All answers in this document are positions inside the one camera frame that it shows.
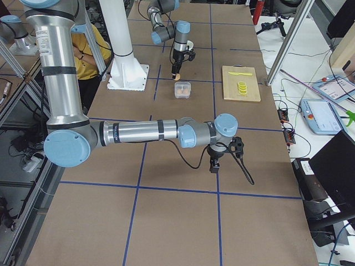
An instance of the yellow knife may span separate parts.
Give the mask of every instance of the yellow knife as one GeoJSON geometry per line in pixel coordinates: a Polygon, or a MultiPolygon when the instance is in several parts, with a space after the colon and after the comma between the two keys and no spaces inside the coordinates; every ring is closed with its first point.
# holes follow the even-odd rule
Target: yellow knife
{"type": "Polygon", "coordinates": [[[228,74],[235,75],[235,76],[238,76],[238,75],[253,76],[253,73],[228,72],[228,74]]]}

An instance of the yellow shirt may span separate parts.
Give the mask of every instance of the yellow shirt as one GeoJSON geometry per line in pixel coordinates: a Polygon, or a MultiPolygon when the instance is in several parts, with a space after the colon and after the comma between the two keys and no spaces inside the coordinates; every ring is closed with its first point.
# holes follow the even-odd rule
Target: yellow shirt
{"type": "MultiPolygon", "coordinates": [[[[92,25],[93,31],[96,37],[96,40],[99,45],[107,47],[108,45],[105,40],[102,38],[101,34],[99,33],[98,29],[92,25]]],[[[85,37],[84,33],[73,33],[72,34],[72,42],[75,47],[77,47],[80,51],[84,54],[93,55],[91,49],[89,47],[89,43],[85,37]]],[[[111,56],[111,51],[105,48],[100,47],[101,54],[104,60],[107,60],[111,56]]],[[[91,79],[99,74],[99,70],[97,66],[91,65],[83,60],[79,60],[78,58],[74,57],[75,60],[75,67],[77,68],[77,75],[78,79],[85,80],[91,79]]]]}

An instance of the clear plastic box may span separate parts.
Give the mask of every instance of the clear plastic box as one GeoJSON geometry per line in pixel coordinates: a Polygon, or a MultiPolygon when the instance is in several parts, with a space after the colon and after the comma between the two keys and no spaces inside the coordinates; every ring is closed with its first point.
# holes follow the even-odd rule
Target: clear plastic box
{"type": "Polygon", "coordinates": [[[189,98],[191,93],[191,83],[180,81],[175,82],[175,97],[176,98],[189,98]]]}

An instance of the blue joint cap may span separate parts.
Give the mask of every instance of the blue joint cap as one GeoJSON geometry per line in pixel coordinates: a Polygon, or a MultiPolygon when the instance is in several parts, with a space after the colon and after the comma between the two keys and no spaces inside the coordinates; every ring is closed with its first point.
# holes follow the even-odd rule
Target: blue joint cap
{"type": "Polygon", "coordinates": [[[0,18],[1,22],[5,23],[20,23],[21,20],[15,15],[6,15],[0,18]]]}
{"type": "Polygon", "coordinates": [[[60,0],[20,0],[21,3],[32,8],[48,8],[57,4],[60,0]]]}
{"type": "Polygon", "coordinates": [[[81,134],[73,130],[56,130],[44,142],[44,153],[48,159],[62,167],[80,165],[90,155],[90,144],[81,134]]]}
{"type": "Polygon", "coordinates": [[[151,33],[151,39],[153,40],[154,44],[161,44],[161,38],[157,32],[152,32],[151,33]]]}
{"type": "Polygon", "coordinates": [[[196,146],[197,137],[195,130],[190,125],[179,126],[177,129],[179,143],[182,148],[193,148],[196,146]]]}
{"type": "Polygon", "coordinates": [[[87,29],[87,25],[83,24],[83,25],[75,25],[72,29],[71,32],[72,33],[85,33],[87,29]]]}
{"type": "Polygon", "coordinates": [[[174,10],[177,10],[180,7],[179,0],[175,0],[174,10]]]}
{"type": "Polygon", "coordinates": [[[237,133],[238,121],[230,114],[221,114],[215,119],[216,130],[223,136],[233,137],[237,133]]]}
{"type": "Polygon", "coordinates": [[[181,33],[189,33],[190,32],[190,23],[187,21],[178,21],[176,25],[176,29],[181,33]]]}

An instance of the wooden cutting board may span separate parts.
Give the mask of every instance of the wooden cutting board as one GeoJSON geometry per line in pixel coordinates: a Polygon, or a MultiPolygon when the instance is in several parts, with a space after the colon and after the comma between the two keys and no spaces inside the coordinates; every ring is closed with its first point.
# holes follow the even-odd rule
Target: wooden cutting board
{"type": "Polygon", "coordinates": [[[222,66],[223,98],[234,101],[261,101],[259,86],[257,84],[255,68],[241,66],[222,66]],[[252,76],[231,75],[228,72],[252,73],[252,76]],[[247,84],[247,95],[238,92],[238,82],[247,84]]]}

